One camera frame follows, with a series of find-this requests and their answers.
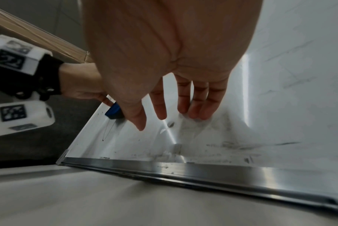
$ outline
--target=human hand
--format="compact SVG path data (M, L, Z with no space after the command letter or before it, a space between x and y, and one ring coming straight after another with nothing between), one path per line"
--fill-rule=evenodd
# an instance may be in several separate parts
M82 0L82 11L105 89L143 130L145 95L158 118L166 118L162 77L170 72L178 83L178 111L203 120L212 116L251 41L261 5L262 0Z
M113 103L107 98L102 77L96 65L64 63L59 68L61 93L77 99L97 99L108 106Z

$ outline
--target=finger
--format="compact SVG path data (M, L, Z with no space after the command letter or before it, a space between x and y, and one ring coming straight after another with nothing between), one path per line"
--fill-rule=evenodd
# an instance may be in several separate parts
M150 99L152 100L154 111L160 120L166 119L166 106L164 100L164 88L163 78L160 78L157 85L149 93Z
M198 118L201 107L206 100L209 85L207 82L192 82L194 84L194 95L190 103L188 116L190 118Z
M110 101L108 98L107 98L107 95L104 95L102 93L94 93L94 98L101 101L102 103L112 107L113 105L113 102Z
M175 75L175 79L178 84L178 111L185 114L190 107L191 81L179 75Z
M147 116L144 111L142 101L137 103L118 103L126 119L131 121L139 131L143 131L146 127Z
M200 110L199 117L202 120L210 118L220 106L222 99L225 96L227 89L227 82L229 78L226 78L220 82L209 83L209 93Z

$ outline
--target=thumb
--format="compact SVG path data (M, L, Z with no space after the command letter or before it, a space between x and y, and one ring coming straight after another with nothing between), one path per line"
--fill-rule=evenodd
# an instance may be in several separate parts
M142 105L142 100L137 103L123 103L117 101L126 119L131 121L139 131L144 130L147 116Z

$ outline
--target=blue eraser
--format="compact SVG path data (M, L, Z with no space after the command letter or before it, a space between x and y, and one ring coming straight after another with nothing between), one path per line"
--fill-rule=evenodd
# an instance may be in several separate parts
M124 118L124 114L121 110L121 107L117 104L117 102L114 102L112 107L110 107L109 110L105 113L105 116L107 116L110 119Z

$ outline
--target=dark floor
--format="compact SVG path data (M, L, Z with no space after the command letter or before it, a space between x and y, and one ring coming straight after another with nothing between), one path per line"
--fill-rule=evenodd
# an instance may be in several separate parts
M86 50L77 0L0 0L0 8ZM0 93L0 103L11 99ZM99 105L98 101L53 96L56 122L0 137L0 168L54 163Z

